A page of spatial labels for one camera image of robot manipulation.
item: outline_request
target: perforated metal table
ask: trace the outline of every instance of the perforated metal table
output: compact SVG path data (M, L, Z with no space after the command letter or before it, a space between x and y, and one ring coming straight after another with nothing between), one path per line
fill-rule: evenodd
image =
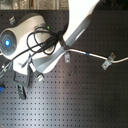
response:
M68 11L0 11L0 32L30 12L41 14L57 32L68 22ZM72 48L121 59L128 56L128 12L94 11L92 22ZM0 128L128 128L128 61L104 71L103 60L70 53L48 74L42 84L31 74L28 99L19 100L12 73L0 79ZM5 61L0 57L0 65ZM17 79L25 82L25 76Z

